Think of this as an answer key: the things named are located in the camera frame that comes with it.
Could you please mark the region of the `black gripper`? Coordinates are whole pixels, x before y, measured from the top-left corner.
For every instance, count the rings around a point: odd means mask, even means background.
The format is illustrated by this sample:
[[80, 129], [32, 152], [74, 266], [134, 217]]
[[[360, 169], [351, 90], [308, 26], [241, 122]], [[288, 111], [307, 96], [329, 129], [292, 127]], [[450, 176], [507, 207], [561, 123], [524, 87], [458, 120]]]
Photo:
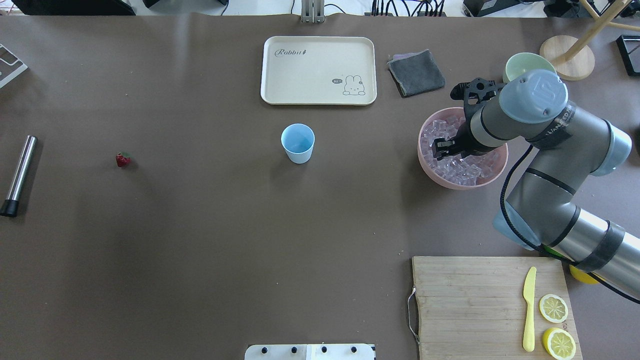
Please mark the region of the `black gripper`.
[[462, 158], [479, 157], [488, 152], [489, 148], [473, 136], [470, 123], [461, 125], [454, 137], [450, 139], [436, 138], [432, 144], [432, 153], [445, 154], [447, 157], [455, 155], [461, 155]]

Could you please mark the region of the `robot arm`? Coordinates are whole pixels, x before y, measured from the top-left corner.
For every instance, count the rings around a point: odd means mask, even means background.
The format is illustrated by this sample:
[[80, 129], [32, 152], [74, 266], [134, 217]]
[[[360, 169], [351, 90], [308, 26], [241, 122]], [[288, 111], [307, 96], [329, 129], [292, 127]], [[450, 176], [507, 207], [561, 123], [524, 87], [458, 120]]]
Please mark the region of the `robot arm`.
[[535, 157], [506, 194], [496, 230], [524, 248], [573, 265], [617, 293], [639, 301], [639, 239], [572, 201], [588, 176], [612, 173], [626, 161], [631, 137], [569, 100], [553, 71], [526, 71], [508, 83], [477, 78], [456, 85], [465, 121], [451, 139], [436, 139], [433, 156], [479, 156], [524, 138]]

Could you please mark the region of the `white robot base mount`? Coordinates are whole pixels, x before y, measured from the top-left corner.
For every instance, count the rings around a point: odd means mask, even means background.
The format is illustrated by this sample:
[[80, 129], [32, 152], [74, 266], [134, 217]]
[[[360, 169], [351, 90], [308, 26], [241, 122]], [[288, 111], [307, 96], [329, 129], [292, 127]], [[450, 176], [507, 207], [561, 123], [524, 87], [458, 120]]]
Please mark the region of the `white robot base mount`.
[[244, 354], [245, 360], [375, 360], [373, 344], [254, 344]]

